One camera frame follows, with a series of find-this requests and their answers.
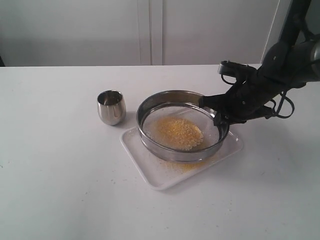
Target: plastic tray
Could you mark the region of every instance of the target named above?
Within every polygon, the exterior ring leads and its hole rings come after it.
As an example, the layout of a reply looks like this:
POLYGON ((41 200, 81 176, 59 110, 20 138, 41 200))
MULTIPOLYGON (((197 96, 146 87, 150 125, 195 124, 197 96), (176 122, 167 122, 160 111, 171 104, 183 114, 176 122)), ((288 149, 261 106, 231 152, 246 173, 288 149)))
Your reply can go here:
POLYGON ((121 142, 138 169, 143 180, 154 190, 168 189, 193 175, 217 164, 243 148, 238 136, 229 132, 221 148, 200 163, 172 163, 153 155, 141 142, 138 129, 127 130, 121 142))

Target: white table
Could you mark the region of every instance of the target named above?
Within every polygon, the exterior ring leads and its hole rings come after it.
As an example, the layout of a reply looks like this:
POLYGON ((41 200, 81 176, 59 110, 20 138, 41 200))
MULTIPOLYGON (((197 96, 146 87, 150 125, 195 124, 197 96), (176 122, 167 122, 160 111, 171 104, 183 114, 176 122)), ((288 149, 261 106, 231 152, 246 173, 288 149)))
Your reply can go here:
POLYGON ((232 127, 244 149, 166 191, 144 183, 120 136, 148 96, 229 86, 216 65, 0 68, 1 240, 318 240, 320 83, 294 115, 232 127), (120 90, 126 121, 97 95, 120 90))

